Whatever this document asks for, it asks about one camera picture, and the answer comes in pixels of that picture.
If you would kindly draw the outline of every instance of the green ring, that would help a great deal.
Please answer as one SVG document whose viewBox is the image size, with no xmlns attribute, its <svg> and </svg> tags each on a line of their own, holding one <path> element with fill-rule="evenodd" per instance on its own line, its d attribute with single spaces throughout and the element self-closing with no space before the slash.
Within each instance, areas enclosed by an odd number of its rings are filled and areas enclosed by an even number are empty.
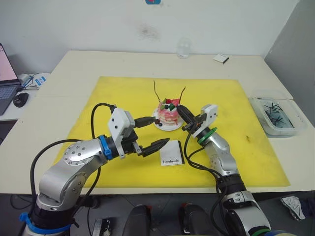
<svg viewBox="0 0 315 236">
<path fill-rule="evenodd" d="M 216 130 L 217 130 L 216 127 L 211 129 L 205 136 L 198 140 L 198 143 L 201 144 L 203 141 L 205 141 L 205 139 L 209 138 Z"/>
<path fill-rule="evenodd" d="M 270 231 L 270 229 L 261 229 L 261 230 L 256 231 L 255 233 L 253 233 L 252 236 L 259 236 L 262 233 L 266 233 L 266 232 L 269 232 L 269 231 Z"/>
</svg>

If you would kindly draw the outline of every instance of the yellow mat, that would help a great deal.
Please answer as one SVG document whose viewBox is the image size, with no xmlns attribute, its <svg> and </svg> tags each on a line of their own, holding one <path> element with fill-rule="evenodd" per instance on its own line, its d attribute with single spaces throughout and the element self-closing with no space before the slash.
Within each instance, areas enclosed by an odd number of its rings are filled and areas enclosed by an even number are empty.
<svg viewBox="0 0 315 236">
<path fill-rule="evenodd" d="M 289 181 L 263 131 L 254 111 L 236 80 L 188 80 L 155 79 L 157 93 L 161 99 L 179 98 L 184 86 L 181 104 L 187 106 L 195 115 L 206 104 L 217 104 L 218 117 L 211 127 L 230 144 L 239 171 L 246 186 L 288 186 Z M 129 111 L 133 118 L 151 116 L 158 106 L 158 99 L 153 90 L 152 78 L 100 77 L 81 115 L 67 138 L 90 139 L 91 111 L 95 104 L 105 102 L 116 104 Z M 94 117 L 95 135 L 109 136 L 107 123 L 110 119 L 107 107 L 99 107 Z M 184 145 L 187 132 L 161 131 L 153 124 L 135 128 L 143 147 L 151 142 L 171 138 L 180 140 Z M 55 162 L 61 159 L 65 144 Z M 188 153 L 200 148 L 196 139 L 191 138 Z M 193 160 L 209 166 L 209 159 L 204 151 L 196 154 Z M 87 180 L 85 187 L 91 186 L 95 173 Z M 97 187 L 210 187 L 214 186 L 213 177 L 205 172 L 190 167 L 187 162 L 180 166 L 161 166 L 159 153 L 145 158 L 131 154 L 121 160 L 119 157 L 102 167 Z"/>
</svg>

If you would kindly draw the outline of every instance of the white table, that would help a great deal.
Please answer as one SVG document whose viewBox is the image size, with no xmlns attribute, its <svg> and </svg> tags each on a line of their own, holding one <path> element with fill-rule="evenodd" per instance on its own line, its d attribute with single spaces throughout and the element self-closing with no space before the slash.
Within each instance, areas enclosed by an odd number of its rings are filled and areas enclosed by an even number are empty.
<svg viewBox="0 0 315 236">
<path fill-rule="evenodd" d="M 30 193 L 29 171 L 33 158 L 49 143 L 67 136 L 99 76 L 238 79 L 248 96 L 259 88 L 277 89 L 292 98 L 261 57 L 231 56 L 224 65 L 213 61 L 212 57 L 213 55 L 192 55 L 188 59 L 178 59 L 172 54 L 68 52 L 0 146 L 0 177 L 3 180 L 0 182 L 0 192 Z M 315 129 L 309 121 L 307 123 L 308 129 L 301 135 L 269 139 L 291 186 L 249 188 L 250 191 L 315 189 Z M 59 148 L 48 150 L 38 161 L 35 170 L 36 186 L 42 174 L 52 165 Z M 213 188 L 98 188 L 93 193 L 214 191 Z"/>
<path fill-rule="evenodd" d="M 28 100 L 26 101 L 25 105 L 23 107 L 16 107 L 13 104 L 13 101 L 10 103 L 8 108 L 5 110 L 4 114 L 0 116 L 0 122 L 1 121 L 8 121 L 8 120 L 17 120 L 19 117 L 21 117 L 22 113 L 27 109 L 27 107 L 30 105 L 30 103 L 34 100 L 37 90 L 26 90 L 26 92 L 29 94 Z"/>
</svg>

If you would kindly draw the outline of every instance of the robotic arm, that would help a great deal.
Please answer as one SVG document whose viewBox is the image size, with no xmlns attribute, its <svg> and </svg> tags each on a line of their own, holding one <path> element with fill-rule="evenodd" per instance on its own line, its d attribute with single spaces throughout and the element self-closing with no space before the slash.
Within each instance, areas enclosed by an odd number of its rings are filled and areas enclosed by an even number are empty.
<svg viewBox="0 0 315 236">
<path fill-rule="evenodd" d="M 232 236 L 265 235 L 271 230 L 270 224 L 252 193 L 246 190 L 229 144 L 216 133 L 216 128 L 208 127 L 217 117 L 217 110 L 216 105 L 206 105 L 194 116 L 185 106 L 177 106 L 179 115 L 187 123 L 183 130 L 197 138 L 209 157 L 210 168 L 220 173 L 217 184 L 222 193 L 226 191 L 222 203 L 229 232 Z"/>
<path fill-rule="evenodd" d="M 124 158 L 126 154 L 137 153 L 145 157 L 169 141 L 161 139 L 146 148 L 138 145 L 138 137 L 133 129 L 155 121 L 155 117 L 134 120 L 129 112 L 115 108 L 108 122 L 111 137 L 100 135 L 70 145 L 62 159 L 46 171 L 40 180 L 40 192 L 31 215 L 23 213 L 20 216 L 20 220 L 27 224 L 22 235 L 64 235 L 74 223 L 73 215 L 80 193 L 94 171 L 118 156 Z"/>
</svg>

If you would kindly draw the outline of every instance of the laptop keyboard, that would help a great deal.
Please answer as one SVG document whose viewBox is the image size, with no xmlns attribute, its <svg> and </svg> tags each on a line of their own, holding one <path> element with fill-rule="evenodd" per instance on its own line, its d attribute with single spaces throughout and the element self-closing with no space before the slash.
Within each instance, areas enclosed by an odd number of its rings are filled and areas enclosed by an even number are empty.
<svg viewBox="0 0 315 236">
<path fill-rule="evenodd" d="M 0 100 L 8 99 L 11 96 L 14 89 L 15 89 L 15 86 L 3 87 L 3 88 L 0 87 Z"/>
</svg>

